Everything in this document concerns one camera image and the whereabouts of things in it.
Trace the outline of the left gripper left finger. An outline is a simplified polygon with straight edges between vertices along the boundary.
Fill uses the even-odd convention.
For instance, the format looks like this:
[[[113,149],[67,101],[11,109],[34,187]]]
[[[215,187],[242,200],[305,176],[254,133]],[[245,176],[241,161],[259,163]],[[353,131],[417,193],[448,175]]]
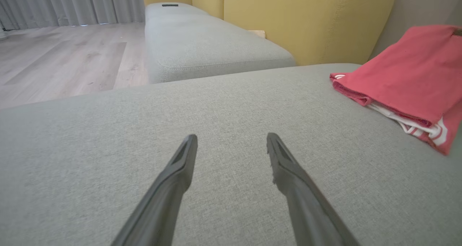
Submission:
[[[180,204],[189,189],[197,154],[197,136],[180,144],[115,237],[114,246],[170,246]]]

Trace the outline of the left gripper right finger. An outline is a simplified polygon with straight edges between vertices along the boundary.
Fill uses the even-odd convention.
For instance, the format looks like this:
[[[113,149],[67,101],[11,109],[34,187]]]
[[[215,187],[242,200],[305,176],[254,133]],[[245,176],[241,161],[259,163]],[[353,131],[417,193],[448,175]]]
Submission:
[[[299,246],[358,246],[347,225],[276,133],[267,135],[273,182],[286,197]]]

